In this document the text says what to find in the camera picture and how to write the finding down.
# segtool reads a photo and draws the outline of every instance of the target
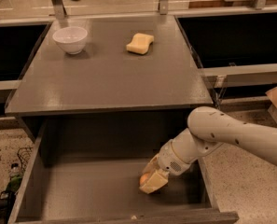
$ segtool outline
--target sponge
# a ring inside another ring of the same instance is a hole
[[[135,34],[132,42],[127,45],[127,51],[144,55],[148,52],[149,45],[154,42],[153,35]]]

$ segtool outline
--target open drawer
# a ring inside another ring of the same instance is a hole
[[[147,162],[189,110],[57,116],[35,141],[9,223],[234,223],[211,205],[200,166],[141,192]]]

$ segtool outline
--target white robotic arm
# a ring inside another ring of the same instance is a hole
[[[223,143],[249,151],[277,166],[277,128],[236,120],[211,107],[194,109],[187,126],[168,141],[149,162],[140,179],[140,190],[151,193],[168,183],[169,175],[180,175],[198,157]]]

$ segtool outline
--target speckled floor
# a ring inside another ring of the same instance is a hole
[[[268,105],[224,105],[222,110],[236,119],[276,127]],[[0,191],[7,185],[10,164],[19,161],[19,148],[31,145],[16,120],[0,119]],[[277,224],[277,167],[230,145],[204,162],[220,211],[236,211],[238,224]]]

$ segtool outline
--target bowl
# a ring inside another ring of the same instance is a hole
[[[82,27],[69,26],[57,30],[53,34],[53,40],[66,53],[78,54],[84,49],[88,31]]]

